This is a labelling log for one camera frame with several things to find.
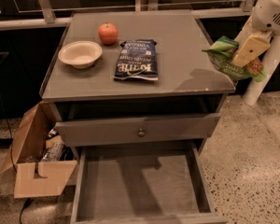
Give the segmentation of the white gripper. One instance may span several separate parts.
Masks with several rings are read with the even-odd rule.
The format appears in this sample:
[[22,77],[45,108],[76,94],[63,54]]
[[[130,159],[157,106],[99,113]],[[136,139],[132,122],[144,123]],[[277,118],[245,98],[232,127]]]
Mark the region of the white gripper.
[[258,0],[253,8],[252,17],[248,18],[235,37],[239,48],[231,59],[233,65],[244,67],[271,46],[271,34],[255,32],[255,29],[280,35],[280,0]]

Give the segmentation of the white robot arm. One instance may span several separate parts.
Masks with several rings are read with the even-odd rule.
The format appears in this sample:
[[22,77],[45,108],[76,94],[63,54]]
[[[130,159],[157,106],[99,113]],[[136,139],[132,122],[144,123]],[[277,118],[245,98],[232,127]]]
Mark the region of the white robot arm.
[[252,80],[243,96],[247,105],[254,105],[280,63],[280,0],[258,0],[235,40],[239,43],[231,59],[235,66],[245,67],[264,53],[266,76]]

